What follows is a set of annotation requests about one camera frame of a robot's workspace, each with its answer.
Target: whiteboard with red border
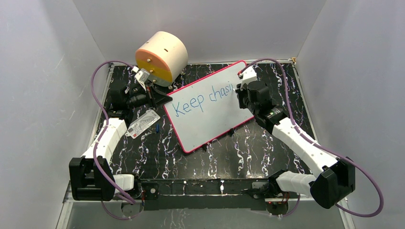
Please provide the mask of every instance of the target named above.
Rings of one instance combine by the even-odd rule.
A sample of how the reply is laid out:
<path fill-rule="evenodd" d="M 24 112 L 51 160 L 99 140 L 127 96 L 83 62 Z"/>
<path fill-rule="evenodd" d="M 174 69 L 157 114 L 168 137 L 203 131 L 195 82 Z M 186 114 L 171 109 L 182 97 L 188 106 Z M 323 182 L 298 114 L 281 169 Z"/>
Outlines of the whiteboard with red border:
<path fill-rule="evenodd" d="M 246 66 L 238 61 L 169 93 L 173 101 L 164 109 L 184 152 L 190 153 L 230 129 L 253 118 L 240 109 L 234 92 L 241 82 L 237 73 Z"/>

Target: metal frame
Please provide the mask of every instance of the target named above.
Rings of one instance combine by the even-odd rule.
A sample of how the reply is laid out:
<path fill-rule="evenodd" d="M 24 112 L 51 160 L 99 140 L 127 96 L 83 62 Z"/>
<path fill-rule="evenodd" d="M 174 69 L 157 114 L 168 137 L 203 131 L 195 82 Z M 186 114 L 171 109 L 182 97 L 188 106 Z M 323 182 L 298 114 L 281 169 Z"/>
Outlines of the metal frame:
<path fill-rule="evenodd" d="M 245 61 L 247 63 L 251 63 L 254 60 L 245 60 Z M 311 119 L 311 116 L 310 116 L 310 113 L 309 113 L 309 110 L 308 110 L 307 102 L 305 100 L 304 94 L 302 93 L 301 82 L 299 80 L 299 75 L 298 75 L 295 63 L 291 59 L 289 59 L 289 60 L 282 59 L 282 60 L 278 60 L 278 61 L 280 63 L 291 63 L 292 64 L 293 70 L 294 70 L 294 75 L 295 75 L 295 78 L 296 78 L 297 83 L 298 83 L 298 88 L 299 88 L 299 90 L 301 92 L 301 97 L 302 97 L 302 100 L 304 102 L 305 110 L 307 111 L 307 115 L 308 115 L 309 123 L 311 125 L 312 132 L 314 133 L 315 140 L 318 140 L 318 138 L 316 136 L 314 126 L 313 126 L 313 123 L 312 123 L 312 119 Z M 232 62 L 210 62 L 210 63 L 190 63 L 190 64 L 231 64 L 231 63 L 234 63 L 234 62 L 232 61 Z M 103 95 L 102 95 L 102 101 L 104 101 L 106 99 L 106 97 L 107 97 L 108 87 L 109 87 L 109 84 L 111 82 L 114 67 L 115 66 L 123 66 L 123 65 L 124 64 L 111 64 L 109 66 L 108 75 L 107 75 L 107 83 L 106 83 L 106 86 L 104 87 L 104 91 L 103 91 Z M 95 118 L 95 121 L 94 121 L 94 125 L 93 125 L 93 130 L 92 130 L 91 137 L 89 139 L 89 143 L 88 143 L 87 147 L 90 147 L 90 145 L 93 142 L 93 138 L 96 135 L 100 115 L 101 115 L 101 109 L 99 109 L 98 112 L 97 112 L 97 115 L 96 115 L 96 118 Z M 280 199 L 268 198 L 268 199 L 265 199 L 265 201 L 267 201 L 267 202 L 269 202 L 269 201 L 280 201 Z M 311 197 L 307 197 L 305 195 L 302 195 L 300 201 L 314 201 L 314 199 L 311 198 Z M 64 202 L 63 202 L 63 205 L 62 205 L 61 214 L 59 216 L 59 220 L 58 220 L 58 223 L 56 225 L 56 229 L 65 229 L 65 228 L 67 228 L 67 224 L 69 222 L 70 213 L 72 211 L 72 207 L 73 207 L 74 202 L 76 202 L 76 201 L 72 197 L 72 190 L 71 190 L 70 183 L 69 183 L 67 191 L 66 191 L 66 195 L 65 195 L 65 198 L 64 198 Z M 347 198 L 340 201 L 339 204 L 341 206 L 343 206 L 344 208 L 348 208 Z M 346 229 L 355 229 L 355 226 L 354 226 L 354 223 L 353 223 L 353 220 L 352 220 L 352 216 L 349 213 L 346 213 L 346 212 L 342 211 L 341 209 L 339 209 L 339 212 L 341 213 L 341 218 L 342 218 L 344 227 Z"/>

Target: cylindrical container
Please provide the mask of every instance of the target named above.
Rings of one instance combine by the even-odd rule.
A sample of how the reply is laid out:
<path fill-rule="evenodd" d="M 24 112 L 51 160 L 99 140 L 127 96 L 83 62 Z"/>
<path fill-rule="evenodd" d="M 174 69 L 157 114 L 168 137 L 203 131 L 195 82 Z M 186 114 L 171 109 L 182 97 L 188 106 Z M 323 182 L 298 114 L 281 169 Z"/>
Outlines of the cylindrical container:
<path fill-rule="evenodd" d="M 188 54 L 179 38 L 159 31 L 135 52 L 135 60 L 139 68 L 151 73 L 149 80 L 167 87 L 186 67 Z"/>

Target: black marble table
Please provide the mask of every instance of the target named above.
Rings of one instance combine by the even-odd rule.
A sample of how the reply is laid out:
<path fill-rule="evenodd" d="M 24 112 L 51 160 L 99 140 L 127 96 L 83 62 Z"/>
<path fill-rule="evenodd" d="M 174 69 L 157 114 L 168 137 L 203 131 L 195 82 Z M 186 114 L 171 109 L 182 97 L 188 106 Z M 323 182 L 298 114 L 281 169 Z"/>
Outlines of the black marble table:
<path fill-rule="evenodd" d="M 195 80 L 213 73 L 227 64 L 188 65 L 173 84 L 177 90 Z M 301 97 L 294 66 L 284 63 L 288 77 L 289 97 L 294 119 L 309 135 L 313 136 L 305 106 Z M 255 65 L 258 78 L 271 86 L 273 98 L 285 108 L 284 85 L 280 70 L 275 64 Z M 117 80 L 134 82 L 134 74 L 126 66 L 114 66 L 110 85 Z M 168 93 L 168 88 L 159 88 Z M 110 104 L 109 96 L 105 107 Z M 144 114 L 145 107 L 134 109 L 134 119 Z M 224 135 L 209 143 L 206 149 L 186 154 L 182 151 L 172 125 L 162 107 L 157 111 L 161 119 L 139 137 L 123 136 L 113 157 L 113 174 L 138 173 L 141 179 L 234 179 L 265 178 L 280 169 L 310 173 L 308 167 L 282 142 L 275 139 L 254 120 L 235 128 L 233 135 Z M 100 118 L 98 130 L 102 126 Z"/>

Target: gray wall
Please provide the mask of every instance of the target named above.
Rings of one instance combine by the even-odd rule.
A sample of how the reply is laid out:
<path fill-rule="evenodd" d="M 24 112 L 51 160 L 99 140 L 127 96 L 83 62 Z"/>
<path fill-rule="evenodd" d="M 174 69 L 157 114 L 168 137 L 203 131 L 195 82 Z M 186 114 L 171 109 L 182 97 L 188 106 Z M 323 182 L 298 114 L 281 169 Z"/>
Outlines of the gray wall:
<path fill-rule="evenodd" d="M 404 228 L 405 2 L 328 0 L 298 55 L 298 72 L 320 142 L 369 171 L 383 212 L 356 227 Z M 358 172 L 352 210 L 377 209 Z"/>
<path fill-rule="evenodd" d="M 71 0 L 5 0 L 0 60 L 1 228 L 55 228 L 68 163 L 94 124 L 89 80 L 104 57 Z"/>
<path fill-rule="evenodd" d="M 74 0 L 107 59 L 135 62 L 157 31 L 178 36 L 189 62 L 296 57 L 325 0 Z"/>

